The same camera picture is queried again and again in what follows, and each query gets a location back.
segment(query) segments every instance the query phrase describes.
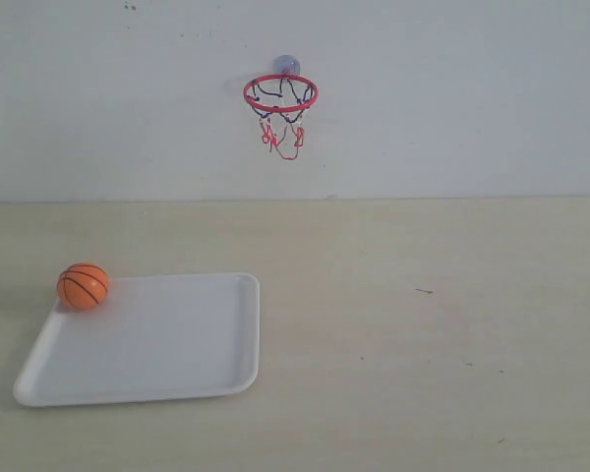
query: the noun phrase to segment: mini basketball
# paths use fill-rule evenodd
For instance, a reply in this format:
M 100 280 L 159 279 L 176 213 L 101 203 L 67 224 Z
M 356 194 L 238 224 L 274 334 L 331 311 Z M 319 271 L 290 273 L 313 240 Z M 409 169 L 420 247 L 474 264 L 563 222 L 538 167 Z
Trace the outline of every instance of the mini basketball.
M 68 308 L 88 310 L 107 296 L 109 277 L 100 266 L 93 263 L 72 264 L 57 281 L 57 294 Z

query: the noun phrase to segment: hoop rim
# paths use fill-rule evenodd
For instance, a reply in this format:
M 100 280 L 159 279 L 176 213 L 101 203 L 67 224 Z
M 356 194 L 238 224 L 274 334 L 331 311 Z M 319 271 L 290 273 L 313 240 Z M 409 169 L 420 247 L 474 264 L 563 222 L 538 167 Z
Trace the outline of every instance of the hoop rim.
M 293 81 L 304 83 L 313 89 L 313 96 L 311 96 L 311 98 L 309 100 L 306 100 L 305 102 L 300 103 L 299 105 L 269 106 L 269 105 L 262 105 L 261 103 L 256 102 L 248 94 L 248 91 L 251 87 L 253 87 L 257 84 L 260 84 L 262 82 L 273 81 L 275 79 L 291 79 Z M 310 79 L 306 79 L 305 77 L 298 76 L 296 74 L 266 74 L 264 76 L 259 76 L 259 77 L 256 77 L 255 79 L 250 80 L 243 88 L 243 97 L 245 98 L 245 101 L 247 101 L 247 103 L 249 103 L 251 106 L 253 106 L 254 108 L 257 108 L 259 110 L 262 110 L 262 111 L 268 111 L 268 112 L 273 112 L 273 113 L 292 113 L 294 111 L 305 110 L 306 108 L 310 108 L 311 106 L 313 106 L 315 104 L 315 102 L 317 101 L 317 98 L 319 97 L 319 88 L 317 87 L 317 84 L 315 84 Z

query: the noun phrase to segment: mini basketball hoop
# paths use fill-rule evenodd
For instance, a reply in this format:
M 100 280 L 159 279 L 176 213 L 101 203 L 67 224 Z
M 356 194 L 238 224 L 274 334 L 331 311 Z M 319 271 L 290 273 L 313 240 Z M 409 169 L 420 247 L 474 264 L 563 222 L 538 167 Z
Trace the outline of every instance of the mini basketball hoop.
M 302 121 L 319 96 L 317 85 L 288 72 L 267 74 L 246 84 L 243 96 L 260 116 L 261 139 L 268 151 L 275 148 L 282 159 L 296 159 L 304 145 Z

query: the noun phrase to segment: wall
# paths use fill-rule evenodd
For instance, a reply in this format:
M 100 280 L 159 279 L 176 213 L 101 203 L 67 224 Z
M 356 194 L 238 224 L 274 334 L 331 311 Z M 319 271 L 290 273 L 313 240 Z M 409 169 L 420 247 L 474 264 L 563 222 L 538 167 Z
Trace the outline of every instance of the wall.
M 284 53 L 294 162 L 241 97 Z M 0 0 L 0 201 L 539 194 L 590 194 L 590 0 Z

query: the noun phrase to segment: beige table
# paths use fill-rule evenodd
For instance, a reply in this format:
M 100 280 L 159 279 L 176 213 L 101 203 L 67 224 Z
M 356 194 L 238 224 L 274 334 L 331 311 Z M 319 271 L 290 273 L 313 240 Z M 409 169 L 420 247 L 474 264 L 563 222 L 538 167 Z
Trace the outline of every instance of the beige table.
M 227 398 L 31 410 L 61 269 L 248 270 Z M 590 471 L 590 199 L 0 205 L 0 471 Z

